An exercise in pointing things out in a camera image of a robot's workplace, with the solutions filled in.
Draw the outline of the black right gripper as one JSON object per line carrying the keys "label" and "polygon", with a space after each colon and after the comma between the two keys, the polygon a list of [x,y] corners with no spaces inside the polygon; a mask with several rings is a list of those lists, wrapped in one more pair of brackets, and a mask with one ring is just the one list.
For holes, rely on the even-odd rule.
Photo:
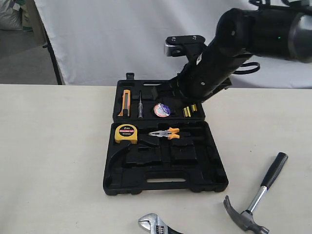
{"label": "black right gripper", "polygon": [[192,58],[180,74],[170,80],[173,93],[189,102],[206,101],[252,56],[243,49],[234,55],[227,54],[214,38],[199,56]]}

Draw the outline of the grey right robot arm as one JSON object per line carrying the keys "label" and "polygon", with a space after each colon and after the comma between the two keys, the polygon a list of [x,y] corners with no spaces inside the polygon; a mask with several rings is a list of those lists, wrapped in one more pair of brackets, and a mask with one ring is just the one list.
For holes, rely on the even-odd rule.
{"label": "grey right robot arm", "polygon": [[311,63],[312,9],[286,2],[255,2],[256,10],[233,8],[215,36],[170,82],[175,96],[205,101],[230,86],[230,76],[252,56]]}

